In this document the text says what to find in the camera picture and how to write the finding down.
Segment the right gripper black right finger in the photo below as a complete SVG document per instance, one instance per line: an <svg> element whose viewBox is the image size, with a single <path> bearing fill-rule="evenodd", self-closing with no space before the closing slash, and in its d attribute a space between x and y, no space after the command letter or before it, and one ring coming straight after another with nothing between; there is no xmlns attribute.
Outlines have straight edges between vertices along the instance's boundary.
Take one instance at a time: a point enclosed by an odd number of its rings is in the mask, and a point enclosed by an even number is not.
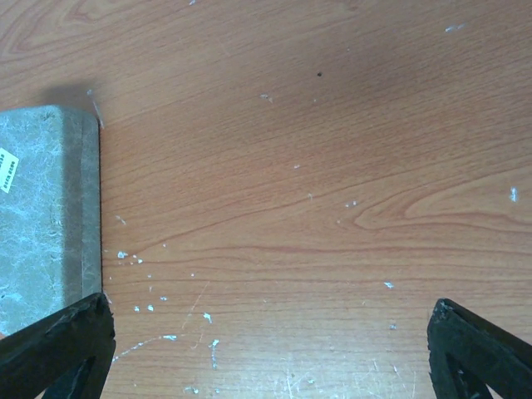
<svg viewBox="0 0 532 399"><path fill-rule="evenodd" d="M531 397L531 345L449 298L436 302L427 342L436 397Z"/></svg>

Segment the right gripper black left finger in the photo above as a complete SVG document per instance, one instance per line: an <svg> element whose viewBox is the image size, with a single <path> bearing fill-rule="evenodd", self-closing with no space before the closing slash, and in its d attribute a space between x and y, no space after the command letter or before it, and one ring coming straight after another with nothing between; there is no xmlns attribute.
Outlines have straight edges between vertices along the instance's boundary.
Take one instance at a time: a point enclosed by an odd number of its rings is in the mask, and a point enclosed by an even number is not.
<svg viewBox="0 0 532 399"><path fill-rule="evenodd" d="M116 350L104 293L1 340L2 398L99 398Z"/></svg>

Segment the grey glasses case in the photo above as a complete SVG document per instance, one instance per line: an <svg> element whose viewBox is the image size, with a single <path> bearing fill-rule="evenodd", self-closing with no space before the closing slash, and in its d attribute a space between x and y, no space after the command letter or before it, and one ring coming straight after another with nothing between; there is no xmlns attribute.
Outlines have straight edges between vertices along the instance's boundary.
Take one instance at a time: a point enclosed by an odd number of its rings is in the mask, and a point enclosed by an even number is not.
<svg viewBox="0 0 532 399"><path fill-rule="evenodd" d="M100 129L89 112L1 114L1 334L102 290Z"/></svg>

